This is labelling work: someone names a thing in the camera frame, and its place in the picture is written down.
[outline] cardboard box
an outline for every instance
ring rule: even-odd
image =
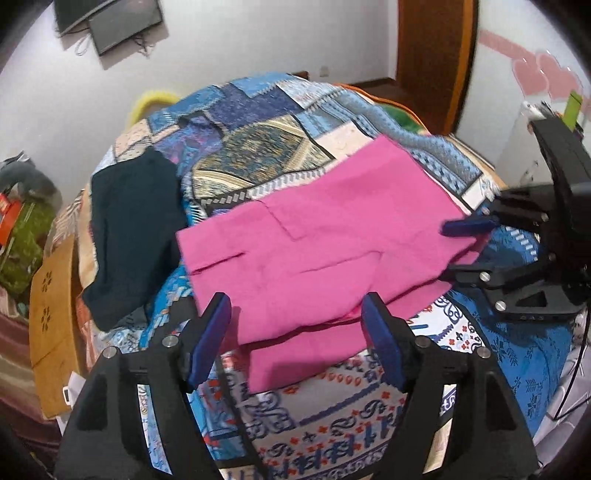
[[[62,389],[70,374],[86,376],[75,300],[82,287],[74,235],[48,257],[31,283],[29,343],[41,409],[48,419],[70,411]]]

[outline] cable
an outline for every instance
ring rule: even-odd
[[[57,26],[57,20],[54,20],[53,21],[53,25],[54,25],[53,30],[56,32],[56,37],[57,38],[62,38],[62,37],[65,37],[66,35],[73,35],[75,33],[82,33],[82,32],[85,32],[86,30],[90,30],[90,27],[83,27],[83,28],[80,28],[78,30],[70,30],[70,31],[65,32],[64,34],[62,34],[60,32],[60,29]]]
[[[566,392],[564,393],[564,398],[562,399],[562,402],[560,402],[560,407],[558,407],[556,414],[552,417],[552,421],[558,421],[558,420],[563,419],[568,414],[574,412],[577,408],[582,407],[589,400],[591,400],[591,398],[586,398],[585,400],[577,403],[574,407],[571,407],[570,409],[568,409],[565,413],[560,414],[560,410],[562,410],[562,407],[564,407],[564,403],[566,402],[566,399],[569,397],[570,390],[571,390],[571,388],[573,388],[574,379],[577,376],[577,373],[578,373],[579,368],[581,366],[581,361],[583,360],[584,352],[587,349],[587,336],[589,334],[589,323],[591,323],[590,319],[591,319],[591,301],[587,302],[587,319],[585,321],[585,330],[583,333],[583,343],[581,345],[581,350],[579,351],[579,356],[577,357],[577,361],[574,365],[573,376],[570,377],[569,386],[567,387]]]
[[[86,45],[84,46],[84,49],[81,50],[80,47],[84,44],[84,42],[86,42]],[[82,37],[80,40],[78,40],[76,42],[76,47],[74,48],[74,53],[78,56],[81,57],[82,55],[84,55],[87,51],[88,51],[88,47],[90,47],[90,34],[86,34],[84,37]]]
[[[135,37],[132,37],[131,40],[133,40],[134,43],[141,49],[139,52],[148,59],[152,53],[154,44],[148,43],[144,35],[141,33],[136,35]]]

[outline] pink wall sticker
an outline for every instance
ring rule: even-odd
[[[552,100],[565,100],[571,90],[583,92],[579,77],[569,67],[561,67],[547,50],[534,54],[484,29],[479,32],[478,42],[512,60],[513,74],[524,96],[548,93]]]

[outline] bed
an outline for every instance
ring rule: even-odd
[[[188,223],[196,225],[274,190],[314,181],[330,162],[346,158],[380,134],[402,145],[467,214],[485,206],[499,187],[485,166],[470,160],[448,139],[428,134],[420,119],[404,107],[348,86],[281,73],[209,86],[154,113],[121,135],[95,172],[154,147],[177,166]],[[288,137],[299,154],[306,155],[305,168],[264,167],[256,178],[252,172],[237,174],[229,168],[239,156],[243,161],[256,155],[256,150],[245,151],[249,142],[263,142],[278,157],[293,154],[283,147]],[[91,217],[92,192],[86,186],[56,218],[46,248],[49,254],[68,235],[77,235],[84,287],[92,283],[97,269]],[[537,249],[530,233],[500,227],[480,259],[520,265],[535,261]],[[181,264],[156,295],[146,328],[119,327],[109,332],[96,328],[78,299],[88,366],[108,345],[123,352],[146,348],[155,329],[168,321],[171,303],[191,293]],[[416,334],[427,335],[443,348],[462,352],[482,345],[490,348],[535,435],[558,387],[571,349],[572,327],[500,322],[478,290],[459,288],[425,305],[408,321]],[[170,472],[149,388],[138,387],[138,395],[152,464]],[[454,387],[447,387],[441,429],[427,470],[438,467],[443,459],[454,396]],[[189,400],[225,478],[256,477],[269,471],[290,480],[344,476],[356,480],[373,472],[405,396],[385,382],[379,358],[366,349],[312,378],[257,395],[248,394],[239,355],[227,352]]]

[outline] television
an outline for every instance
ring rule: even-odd
[[[77,24],[115,0],[55,0],[57,31],[65,35]]]
[[[96,51],[110,48],[162,21],[157,0],[118,0],[88,20]]]

